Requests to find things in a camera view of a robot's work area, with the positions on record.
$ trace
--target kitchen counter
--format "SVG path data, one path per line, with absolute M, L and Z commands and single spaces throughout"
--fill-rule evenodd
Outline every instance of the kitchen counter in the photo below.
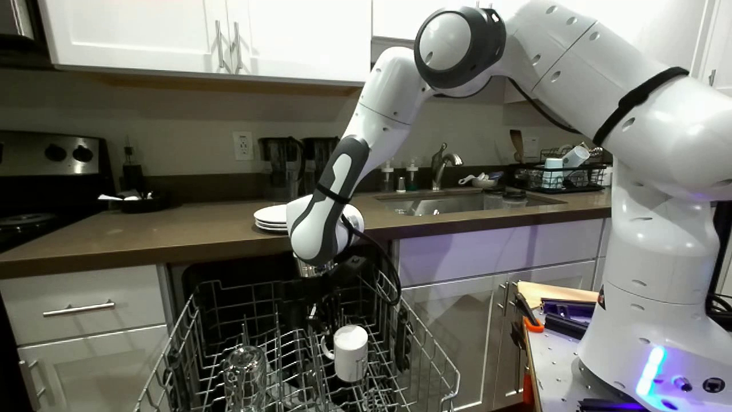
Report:
M 366 233 L 411 239 L 612 216 L 608 192 L 554 194 L 558 205 L 406 218 L 382 194 L 357 194 Z M 0 254 L 0 278 L 48 276 L 143 263 L 194 263 L 287 253 L 288 239 L 255 229 L 255 212 L 272 202 L 186 205 L 159 214 L 106 212 Z

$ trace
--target backsplash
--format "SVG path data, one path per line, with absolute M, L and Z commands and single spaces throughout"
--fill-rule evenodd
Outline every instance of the backsplash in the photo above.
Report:
M 537 149 L 580 143 L 548 123 L 526 103 L 504 105 L 504 83 L 474 98 L 429 102 L 411 138 L 394 159 L 421 167 L 448 143 L 464 165 L 512 162 L 509 130 L 537 138 Z M 102 83 L 85 74 L 0 72 L 0 128 L 102 136 L 110 143 L 113 167 L 122 169 L 132 144 L 150 176 L 257 174 L 268 165 L 236 161 L 233 134 L 255 138 L 341 136 L 360 90 L 250 93 L 218 88 L 170 88 L 170 83 Z

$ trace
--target cabinet handle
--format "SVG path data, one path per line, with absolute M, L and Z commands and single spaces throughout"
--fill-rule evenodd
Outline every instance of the cabinet handle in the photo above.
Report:
M 23 379 L 23 387 L 25 387 L 31 408 L 42 410 L 40 399 L 47 394 L 47 387 L 42 387 L 42 391 L 37 391 L 37 384 L 32 382 L 32 376 L 31 376 L 31 369 L 40 367 L 40 361 L 37 360 L 34 361 L 21 360 L 19 367 L 21 367 L 21 379 Z
M 231 74 L 240 74 L 242 72 L 242 36 L 238 32 L 238 23 L 233 20 L 233 40 L 231 40 L 231 54 L 233 54 L 233 70 Z
M 218 70 L 224 70 L 226 74 L 231 74 L 231 70 L 230 70 L 230 64 L 226 64 L 226 60 L 224 60 L 224 34 L 223 34 L 223 23 L 220 20 L 215 20 L 212 23 L 215 25 L 215 55 L 218 55 Z
M 53 310 L 53 312 L 43 312 L 43 319 L 53 319 L 53 317 L 71 317 L 71 313 L 85 313 L 85 312 L 110 312 L 115 310 L 118 302 L 115 300 L 108 300 L 108 302 L 102 302 L 102 304 L 88 304 L 88 307 L 64 307 L 64 310 Z

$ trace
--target dishwasher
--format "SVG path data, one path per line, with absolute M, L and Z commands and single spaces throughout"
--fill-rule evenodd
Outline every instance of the dishwasher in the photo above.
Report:
M 352 254 L 333 279 L 304 279 L 290 265 L 290 254 L 190 265 L 135 412 L 453 410 L 461 372 L 385 265 Z M 338 326 L 368 333 L 360 382 L 336 379 L 333 327 L 314 324 L 314 294 Z

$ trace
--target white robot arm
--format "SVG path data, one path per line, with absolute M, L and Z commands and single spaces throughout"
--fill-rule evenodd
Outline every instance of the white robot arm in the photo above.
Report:
M 580 360 L 649 410 L 732 410 L 732 340 L 704 317 L 712 202 L 732 200 L 732 102 L 560 3 L 532 0 L 505 25 L 493 10 L 437 11 L 414 54 L 387 50 L 319 191 L 288 205 L 296 257 L 325 269 L 347 248 L 341 216 L 361 226 L 347 200 L 424 102 L 470 96 L 493 77 L 615 157 L 605 299 Z

